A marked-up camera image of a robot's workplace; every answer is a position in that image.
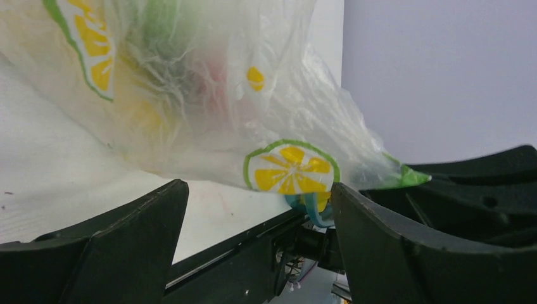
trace white wall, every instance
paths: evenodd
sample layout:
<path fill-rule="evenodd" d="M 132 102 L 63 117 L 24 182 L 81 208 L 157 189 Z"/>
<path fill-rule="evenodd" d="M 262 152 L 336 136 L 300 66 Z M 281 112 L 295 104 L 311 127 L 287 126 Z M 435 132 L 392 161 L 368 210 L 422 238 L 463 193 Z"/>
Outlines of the white wall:
<path fill-rule="evenodd" d="M 347 0 L 343 87 L 411 163 L 537 145 L 537 1 Z"/>

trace plastic bag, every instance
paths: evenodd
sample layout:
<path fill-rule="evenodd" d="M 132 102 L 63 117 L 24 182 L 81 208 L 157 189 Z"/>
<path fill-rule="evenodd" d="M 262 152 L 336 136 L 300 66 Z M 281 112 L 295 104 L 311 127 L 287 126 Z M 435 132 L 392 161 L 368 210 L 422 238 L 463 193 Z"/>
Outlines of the plastic bag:
<path fill-rule="evenodd" d="M 307 42 L 314 0 L 0 0 L 0 52 L 124 160 L 282 194 L 428 180 Z"/>

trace teal plastic clip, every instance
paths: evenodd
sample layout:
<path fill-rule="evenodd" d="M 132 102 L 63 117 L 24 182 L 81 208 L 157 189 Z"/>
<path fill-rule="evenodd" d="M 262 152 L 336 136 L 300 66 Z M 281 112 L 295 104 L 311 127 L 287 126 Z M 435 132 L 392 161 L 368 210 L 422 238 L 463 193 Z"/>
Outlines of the teal plastic clip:
<path fill-rule="evenodd" d="M 285 198 L 287 204 L 291 206 L 291 208 L 307 214 L 313 224 L 315 224 L 317 227 L 330 228 L 334 226 L 334 220 L 332 219 L 332 206 L 328 204 L 323 212 L 319 212 L 317 193 L 285 195 Z"/>

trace green rim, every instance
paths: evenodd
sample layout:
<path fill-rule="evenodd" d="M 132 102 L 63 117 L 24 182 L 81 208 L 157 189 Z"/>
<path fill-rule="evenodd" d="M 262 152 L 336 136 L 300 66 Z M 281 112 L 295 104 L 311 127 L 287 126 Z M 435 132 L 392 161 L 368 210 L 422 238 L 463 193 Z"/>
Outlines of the green rim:
<path fill-rule="evenodd" d="M 334 168 L 334 182 L 339 182 L 339 179 L 341 178 L 339 166 L 338 166 L 338 163 L 330 155 L 326 154 L 325 152 L 321 151 L 319 148 L 307 142 L 297 141 L 295 139 L 281 139 L 279 141 L 273 142 L 272 144 L 269 144 L 266 148 L 257 149 L 254 152 L 246 156 L 246 158 L 244 159 L 244 165 L 243 165 L 243 175 L 244 175 L 244 182 L 246 183 L 246 186 L 248 188 L 253 189 L 252 184 L 250 182 L 250 177 L 248 176 L 250 160 L 260 154 L 271 152 L 274 148 L 283 146 L 284 144 L 292 144 L 294 146 L 306 148 L 324 157 L 324 159 L 326 159 Z"/>
<path fill-rule="evenodd" d="M 65 38 L 67 39 L 67 42 L 75 49 L 79 56 L 80 65 L 82 67 L 82 73 L 84 74 L 84 80 L 87 84 L 87 86 L 94 91 L 97 95 L 99 95 L 100 98 L 103 98 L 108 101 L 112 101 L 111 98 L 102 95 L 91 83 L 89 82 L 89 79 L 87 78 L 86 69 L 84 65 L 84 57 L 82 56 L 82 53 L 80 52 L 77 43 L 73 40 L 73 37 L 71 35 L 71 32 L 69 31 L 69 26 L 67 25 L 67 21 L 65 21 L 65 18 L 61 14 L 60 7 L 58 6 L 58 3 L 56 0 L 42 0 L 43 5 L 51 15 L 52 19 L 60 26 L 61 30 L 65 34 Z"/>
<path fill-rule="evenodd" d="M 418 186 L 426 182 L 429 182 L 432 179 L 432 177 L 428 174 L 412 170 L 409 166 L 405 165 L 404 163 L 402 163 L 400 160 L 396 159 L 395 157 L 387 153 L 383 153 L 383 154 L 387 159 L 391 160 L 392 162 L 395 162 L 401 167 L 401 175 L 398 176 L 399 178 L 398 185 L 388 186 L 388 187 L 378 187 L 377 189 L 397 189 L 397 188 L 404 188 L 404 187 L 413 187 L 413 186 Z"/>

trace lemon slice print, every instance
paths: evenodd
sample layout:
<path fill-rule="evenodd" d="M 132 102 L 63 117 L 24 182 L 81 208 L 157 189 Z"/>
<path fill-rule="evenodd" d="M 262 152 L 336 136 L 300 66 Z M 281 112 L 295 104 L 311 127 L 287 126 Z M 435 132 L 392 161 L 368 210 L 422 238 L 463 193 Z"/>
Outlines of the lemon slice print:
<path fill-rule="evenodd" d="M 99 96 L 113 99 L 115 48 L 104 21 L 86 0 L 42 0 L 79 54 L 88 86 Z"/>
<path fill-rule="evenodd" d="M 246 78 L 250 83 L 250 87 L 256 92 L 261 91 L 265 87 L 265 76 L 255 66 L 248 69 Z"/>
<path fill-rule="evenodd" d="M 339 167 L 311 144 L 283 139 L 246 157 L 244 181 L 251 189 L 267 192 L 325 193 L 339 182 Z"/>

